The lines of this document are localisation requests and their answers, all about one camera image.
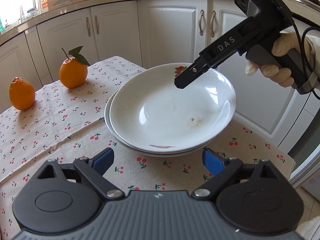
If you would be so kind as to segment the white kitchen cabinets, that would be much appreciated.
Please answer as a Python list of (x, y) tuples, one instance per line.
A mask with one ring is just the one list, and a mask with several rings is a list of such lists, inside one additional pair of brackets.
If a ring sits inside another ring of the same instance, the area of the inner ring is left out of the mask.
[[(82, 46), (89, 63), (121, 56), (144, 68), (193, 62), (199, 52), (245, 19), (233, 0), (86, 0), (45, 12), (1, 36), (1, 110), (10, 107), (9, 84), (22, 77), (35, 88), (56, 81), (63, 50)], [(297, 151), (319, 111), (313, 95), (273, 86), (244, 74), (233, 55), (219, 67), (236, 91), (237, 120), (302, 166)]]

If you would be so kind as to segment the cherry print tablecloth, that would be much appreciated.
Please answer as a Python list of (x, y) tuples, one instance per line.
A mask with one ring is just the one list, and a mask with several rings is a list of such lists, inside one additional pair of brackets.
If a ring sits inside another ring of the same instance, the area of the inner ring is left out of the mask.
[(88, 69), (86, 82), (67, 89), (56, 81), (36, 92), (27, 111), (9, 108), (1, 114), (1, 239), (12, 239), (19, 226), (12, 205), (37, 169), (47, 160), (71, 163), (105, 148), (115, 153), (105, 178), (124, 192), (193, 191), (212, 178), (202, 152), (178, 157), (150, 157), (123, 146), (108, 130), (104, 115), (109, 98), (143, 68), (111, 57)]

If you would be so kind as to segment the orange with stem leaf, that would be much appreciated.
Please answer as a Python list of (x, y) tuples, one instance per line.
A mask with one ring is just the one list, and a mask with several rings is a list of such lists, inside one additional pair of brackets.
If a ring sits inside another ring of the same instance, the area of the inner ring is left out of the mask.
[(59, 80), (68, 89), (83, 85), (87, 79), (89, 62), (80, 54), (83, 46), (78, 46), (66, 52), (63, 48), (66, 59), (59, 69)]

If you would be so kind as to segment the bumpy orange fruit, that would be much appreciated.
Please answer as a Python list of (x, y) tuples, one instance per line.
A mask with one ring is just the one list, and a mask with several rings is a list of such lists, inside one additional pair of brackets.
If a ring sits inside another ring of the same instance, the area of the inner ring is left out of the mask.
[(35, 89), (27, 81), (15, 77), (10, 84), (9, 98), (17, 110), (28, 110), (35, 102)]

